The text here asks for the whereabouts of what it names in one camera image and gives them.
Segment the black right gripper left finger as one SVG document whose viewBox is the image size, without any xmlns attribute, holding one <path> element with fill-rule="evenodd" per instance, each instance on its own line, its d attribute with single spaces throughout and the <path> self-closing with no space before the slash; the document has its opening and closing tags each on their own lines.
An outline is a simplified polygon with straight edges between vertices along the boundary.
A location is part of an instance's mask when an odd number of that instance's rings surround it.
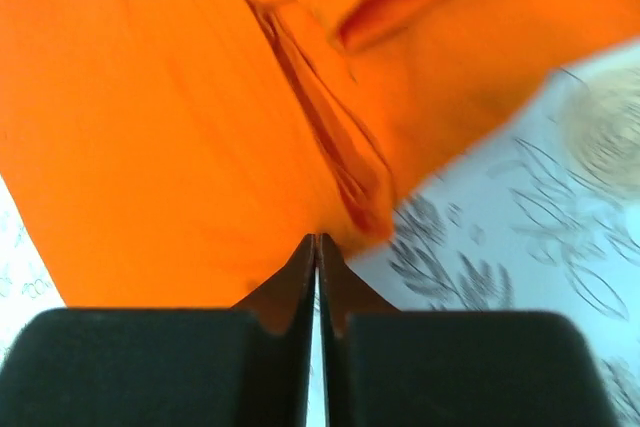
<svg viewBox="0 0 640 427">
<path fill-rule="evenodd" d="M 5 426 L 302 426 L 315 239 L 228 309 L 57 308 L 1 369 Z"/>
</svg>

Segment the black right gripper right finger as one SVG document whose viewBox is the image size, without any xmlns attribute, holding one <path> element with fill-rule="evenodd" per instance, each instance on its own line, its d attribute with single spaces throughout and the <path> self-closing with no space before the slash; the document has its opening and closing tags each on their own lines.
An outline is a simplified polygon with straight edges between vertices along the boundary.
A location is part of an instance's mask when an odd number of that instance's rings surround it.
<svg viewBox="0 0 640 427">
<path fill-rule="evenodd" d="M 582 334 L 540 311 L 402 311 L 316 243 L 331 426 L 614 426 Z"/>
</svg>

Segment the orange t shirt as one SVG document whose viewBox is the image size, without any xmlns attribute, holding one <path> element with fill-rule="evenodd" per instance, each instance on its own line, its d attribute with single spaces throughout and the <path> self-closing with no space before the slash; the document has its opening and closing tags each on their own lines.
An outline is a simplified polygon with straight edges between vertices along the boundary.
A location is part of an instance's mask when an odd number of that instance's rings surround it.
<svg viewBox="0 0 640 427">
<path fill-rule="evenodd" d="M 347 255 L 639 0 L 1 0 L 1 174 L 72 307 L 229 306 Z"/>
</svg>

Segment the floral patterned table mat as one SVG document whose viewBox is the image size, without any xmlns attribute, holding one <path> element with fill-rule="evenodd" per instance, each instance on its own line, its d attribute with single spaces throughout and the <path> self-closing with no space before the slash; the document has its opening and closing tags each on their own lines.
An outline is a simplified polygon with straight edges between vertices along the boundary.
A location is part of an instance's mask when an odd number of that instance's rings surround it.
<svg viewBox="0 0 640 427">
<path fill-rule="evenodd" d="M 639 422 L 639 193 L 608 185 L 572 159 L 564 133 L 582 101 L 639 112 L 639 49 L 564 71 L 508 128 L 425 183 L 395 212 L 386 245 L 346 265 L 402 311 L 540 311 L 584 337 L 617 417 Z M 307 420 L 331 426 L 316 243 Z M 32 309 L 2 310 L 1 369 L 22 329 L 65 308 L 46 276 Z"/>
</svg>

